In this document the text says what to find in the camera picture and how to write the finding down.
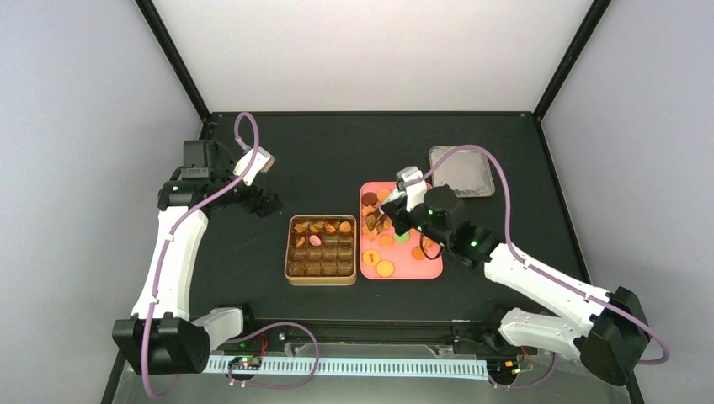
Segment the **green round cookie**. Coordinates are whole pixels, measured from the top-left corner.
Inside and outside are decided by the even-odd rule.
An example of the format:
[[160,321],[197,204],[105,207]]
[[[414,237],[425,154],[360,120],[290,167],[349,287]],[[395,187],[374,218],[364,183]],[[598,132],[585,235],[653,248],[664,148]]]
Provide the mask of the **green round cookie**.
[[404,232],[401,235],[398,235],[398,234],[394,235],[394,240],[395,240],[395,242],[398,242],[398,243],[405,243],[409,240],[409,238],[410,238],[409,232]]

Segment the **pink round cookie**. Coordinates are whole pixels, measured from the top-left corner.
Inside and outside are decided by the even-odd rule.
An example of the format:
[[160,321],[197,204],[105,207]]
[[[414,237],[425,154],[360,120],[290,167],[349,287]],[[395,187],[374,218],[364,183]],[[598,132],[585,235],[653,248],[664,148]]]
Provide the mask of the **pink round cookie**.
[[313,247],[320,247],[322,245],[322,239],[319,235],[313,234],[308,237],[308,242]]

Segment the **gold cookie tin box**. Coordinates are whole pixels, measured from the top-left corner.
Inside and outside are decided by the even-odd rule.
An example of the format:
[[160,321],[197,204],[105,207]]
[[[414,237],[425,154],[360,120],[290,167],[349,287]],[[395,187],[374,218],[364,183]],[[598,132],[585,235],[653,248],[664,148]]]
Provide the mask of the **gold cookie tin box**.
[[[308,242],[322,239],[320,247]],[[290,219],[284,274],[293,286],[350,286],[356,280],[358,249],[352,215],[295,215]]]

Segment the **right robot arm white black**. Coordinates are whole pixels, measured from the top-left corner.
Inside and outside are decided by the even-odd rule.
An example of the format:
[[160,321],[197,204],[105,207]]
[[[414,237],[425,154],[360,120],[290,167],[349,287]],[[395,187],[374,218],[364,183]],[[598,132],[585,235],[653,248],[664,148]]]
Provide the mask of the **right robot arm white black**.
[[493,353],[509,345],[545,349],[578,360],[615,386],[627,384],[651,341],[638,296],[574,279],[501,241],[474,224],[465,203],[439,186],[410,194],[392,191],[380,210],[398,234],[415,230],[486,279],[519,292],[550,311],[539,315],[513,308],[480,328],[482,346]]

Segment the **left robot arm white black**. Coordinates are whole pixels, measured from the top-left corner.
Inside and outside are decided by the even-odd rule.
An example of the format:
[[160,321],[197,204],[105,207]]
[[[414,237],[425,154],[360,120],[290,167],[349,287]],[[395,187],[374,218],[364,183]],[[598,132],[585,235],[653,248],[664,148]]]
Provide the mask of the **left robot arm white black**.
[[186,141],[184,160],[157,194],[157,242],[144,288],[129,318],[115,322],[112,338],[139,375],[202,372],[210,352],[240,335],[250,310],[218,306],[194,320],[189,292],[210,215],[241,205],[266,217],[281,209],[277,194],[255,184],[275,162],[262,147],[242,156],[219,141]]

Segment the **pink plastic tray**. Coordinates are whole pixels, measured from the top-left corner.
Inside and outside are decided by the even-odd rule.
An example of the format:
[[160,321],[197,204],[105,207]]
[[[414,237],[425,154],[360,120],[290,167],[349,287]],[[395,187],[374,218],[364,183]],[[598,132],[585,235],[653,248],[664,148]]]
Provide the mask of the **pink plastic tray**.
[[[360,188],[369,185],[386,186],[396,188],[393,182],[368,182]],[[362,234],[361,215],[358,230],[358,240],[360,252],[358,254],[358,264],[361,274],[367,279],[373,280],[415,280],[415,279],[436,279],[443,271],[443,261],[436,256],[440,248],[428,238],[421,238],[415,230],[408,231],[410,238],[405,243],[398,243],[394,240],[394,228],[388,232],[381,233],[376,239],[370,240]],[[391,261],[394,265],[392,277],[382,278],[376,273],[376,265],[381,260]]]

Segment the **dark chocolate round cookie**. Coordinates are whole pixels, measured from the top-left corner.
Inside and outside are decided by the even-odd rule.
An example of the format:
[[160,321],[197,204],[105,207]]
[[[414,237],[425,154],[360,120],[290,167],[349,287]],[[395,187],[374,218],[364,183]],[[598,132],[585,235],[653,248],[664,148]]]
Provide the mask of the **dark chocolate round cookie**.
[[362,194],[360,201],[364,206],[374,206],[379,202],[379,199],[375,193],[367,192]]

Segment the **round golden cookie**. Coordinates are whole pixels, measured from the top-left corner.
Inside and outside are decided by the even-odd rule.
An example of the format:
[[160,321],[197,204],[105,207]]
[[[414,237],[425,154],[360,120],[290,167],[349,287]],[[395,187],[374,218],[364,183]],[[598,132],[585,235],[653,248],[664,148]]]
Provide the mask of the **round golden cookie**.
[[382,278],[392,277],[394,273],[394,265],[391,261],[381,260],[376,265],[376,273]]

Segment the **silver tin lid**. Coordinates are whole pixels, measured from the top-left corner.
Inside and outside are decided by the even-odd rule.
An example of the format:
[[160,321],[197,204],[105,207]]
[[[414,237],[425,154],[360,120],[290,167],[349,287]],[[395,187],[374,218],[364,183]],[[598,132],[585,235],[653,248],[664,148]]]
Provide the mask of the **silver tin lid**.
[[495,193],[488,159],[479,151],[458,151],[432,174],[433,186],[448,185],[461,199],[487,198]]

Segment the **left circuit board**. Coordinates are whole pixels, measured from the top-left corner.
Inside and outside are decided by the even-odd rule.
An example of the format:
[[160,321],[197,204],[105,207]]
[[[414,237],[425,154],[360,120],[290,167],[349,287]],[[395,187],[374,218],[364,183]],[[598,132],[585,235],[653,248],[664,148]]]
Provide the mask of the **left circuit board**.
[[258,371],[263,363],[261,356],[238,356],[227,365],[229,372]]

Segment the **black front rail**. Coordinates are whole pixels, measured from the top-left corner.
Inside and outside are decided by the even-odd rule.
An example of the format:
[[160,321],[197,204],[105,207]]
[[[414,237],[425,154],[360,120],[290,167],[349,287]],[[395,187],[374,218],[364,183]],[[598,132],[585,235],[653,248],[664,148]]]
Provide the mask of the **black front rail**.
[[486,357],[511,357],[524,348],[528,354],[543,350],[544,346],[523,342],[512,345],[490,322],[347,322],[303,321],[276,322],[270,329],[267,322],[251,322],[240,336],[229,338],[225,345],[249,345],[255,339],[267,338],[267,349],[277,350],[287,343],[311,343],[314,337],[320,344],[366,345],[429,345],[451,346],[456,354],[475,354]]

